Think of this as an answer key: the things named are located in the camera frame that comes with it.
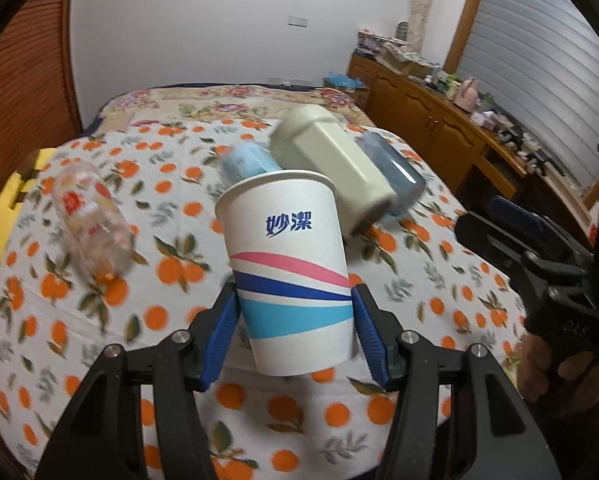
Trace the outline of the right hand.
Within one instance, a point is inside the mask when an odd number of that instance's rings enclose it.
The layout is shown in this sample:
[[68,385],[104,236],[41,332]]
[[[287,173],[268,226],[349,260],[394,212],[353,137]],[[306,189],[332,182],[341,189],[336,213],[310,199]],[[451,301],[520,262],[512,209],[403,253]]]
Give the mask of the right hand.
[[560,360],[546,341],[526,334],[517,389],[526,401],[546,401],[561,414],[587,411],[599,403],[599,363],[590,351]]

